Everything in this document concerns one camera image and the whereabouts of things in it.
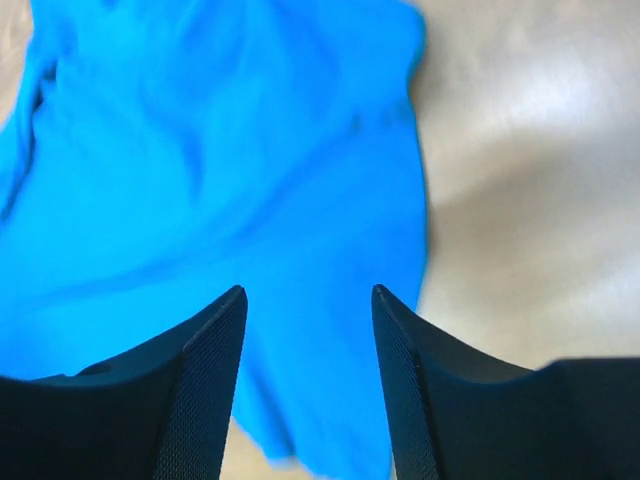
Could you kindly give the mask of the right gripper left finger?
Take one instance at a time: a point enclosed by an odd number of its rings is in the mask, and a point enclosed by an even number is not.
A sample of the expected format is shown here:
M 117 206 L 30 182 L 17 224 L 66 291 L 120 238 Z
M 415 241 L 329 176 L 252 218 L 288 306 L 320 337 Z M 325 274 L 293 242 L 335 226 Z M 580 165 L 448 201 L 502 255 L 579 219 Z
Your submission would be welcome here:
M 216 479 L 248 300 L 192 318 L 74 376 L 1 381 L 5 479 Z

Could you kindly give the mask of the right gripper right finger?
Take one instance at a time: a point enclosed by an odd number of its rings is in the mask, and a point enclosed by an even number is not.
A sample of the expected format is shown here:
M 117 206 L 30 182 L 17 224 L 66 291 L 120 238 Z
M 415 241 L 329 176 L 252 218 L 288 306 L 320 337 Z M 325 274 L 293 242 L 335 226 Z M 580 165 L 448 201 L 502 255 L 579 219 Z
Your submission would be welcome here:
M 372 319 L 400 479 L 635 479 L 639 361 L 528 370 L 456 339 L 386 287 Z

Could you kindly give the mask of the blue t shirt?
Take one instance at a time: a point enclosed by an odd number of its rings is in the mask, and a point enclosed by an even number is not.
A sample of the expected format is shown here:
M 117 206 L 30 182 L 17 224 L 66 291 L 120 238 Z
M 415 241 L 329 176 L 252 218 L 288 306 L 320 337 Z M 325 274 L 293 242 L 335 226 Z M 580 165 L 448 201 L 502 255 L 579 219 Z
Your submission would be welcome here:
M 1 371 L 72 373 L 234 284 L 233 416 L 273 462 L 387 479 L 375 285 L 415 305 L 426 194 L 403 1 L 34 1 L 1 132 Z

